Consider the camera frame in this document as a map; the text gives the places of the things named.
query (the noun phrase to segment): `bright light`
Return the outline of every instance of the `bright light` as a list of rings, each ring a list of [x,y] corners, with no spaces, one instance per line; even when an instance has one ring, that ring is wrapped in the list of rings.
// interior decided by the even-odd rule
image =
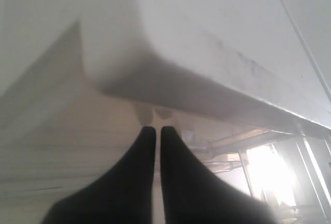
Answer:
[[[292,185],[293,174],[283,159],[270,146],[259,146],[247,151],[249,175],[254,195],[272,193],[278,205],[295,206]]]

